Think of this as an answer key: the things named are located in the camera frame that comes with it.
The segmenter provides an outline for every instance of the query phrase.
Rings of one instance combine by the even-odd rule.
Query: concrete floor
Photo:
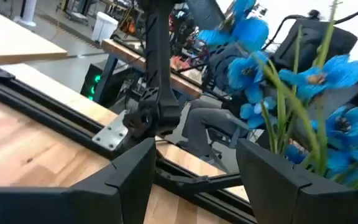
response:
[[[13,1],[14,5],[12,6],[13,10],[12,10],[11,17],[19,15],[21,2],[22,1],[18,1],[18,0]],[[56,5],[58,3],[59,0],[38,0],[37,11],[53,16],[54,18],[58,19],[60,22],[64,22],[66,25],[70,26],[72,29],[75,29],[81,32],[82,34],[88,35],[90,37],[92,30],[89,26],[84,26],[83,24],[69,21],[61,12],[57,12],[57,13],[55,12]],[[10,1],[8,1],[6,5],[4,5],[5,9],[8,10],[7,12],[8,15],[10,14],[9,9],[11,8],[9,4]],[[34,30],[36,34],[48,39],[49,41],[53,42],[54,44],[57,44],[63,49],[67,49],[69,55],[103,52],[102,50],[90,46],[89,44],[86,44],[84,41],[51,25],[50,23],[46,22],[40,17],[35,16],[34,21],[37,23],[37,27]],[[107,57],[108,57],[107,54],[102,54],[97,56],[71,58],[71,59],[56,60],[56,61],[29,62],[27,64],[41,71],[45,75],[48,75],[49,77],[55,79],[56,81],[79,92],[81,90],[90,63],[106,60]],[[216,103],[217,105],[220,104],[220,102],[211,99],[209,97],[203,96],[201,99],[210,101],[212,103]],[[181,131],[185,123],[188,109],[189,109],[189,105],[187,105],[182,111],[180,124],[171,136],[167,136],[168,140],[171,140],[173,142],[185,140],[181,136]],[[231,172],[238,171],[236,158],[235,158],[235,150],[229,149],[217,143],[213,147],[223,153],[222,162]]]

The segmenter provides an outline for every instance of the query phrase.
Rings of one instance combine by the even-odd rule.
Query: green light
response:
[[[94,78],[94,81],[95,81],[95,82],[99,82],[99,81],[100,81],[100,77],[101,77],[101,75],[96,75],[95,78]]]

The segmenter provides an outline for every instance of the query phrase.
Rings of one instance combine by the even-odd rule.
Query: wooden tabletop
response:
[[[5,65],[2,68],[100,123],[108,124],[117,117],[28,65]],[[176,146],[160,142],[157,148],[167,159],[198,175],[223,174]],[[0,103],[0,186],[69,187],[108,163],[107,159]],[[243,187],[233,187],[228,191],[248,200]],[[227,222],[153,185],[144,223]]]
[[[0,64],[66,56],[66,50],[0,15]]]
[[[121,44],[113,40],[109,40],[109,39],[103,40],[102,48],[107,53],[116,55],[116,57],[119,60],[127,62],[129,63],[129,65],[134,66],[135,68],[143,69],[143,70],[145,68],[145,62],[146,62],[145,58],[141,57],[139,54],[127,49],[126,47],[122,46]],[[194,79],[194,76],[191,75],[192,74],[191,71],[187,71],[182,74],[186,75],[189,78]],[[194,79],[194,81],[201,84],[201,73],[200,76],[197,77],[197,79]],[[200,88],[194,86],[188,81],[172,73],[171,73],[171,83],[174,88],[185,91],[194,98],[199,98],[202,94],[202,90]]]

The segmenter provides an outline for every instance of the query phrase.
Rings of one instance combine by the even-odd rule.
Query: silver metal plate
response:
[[[126,110],[121,112],[116,119],[100,130],[92,141],[112,151],[119,149],[128,134],[128,129],[122,123],[126,113]]]

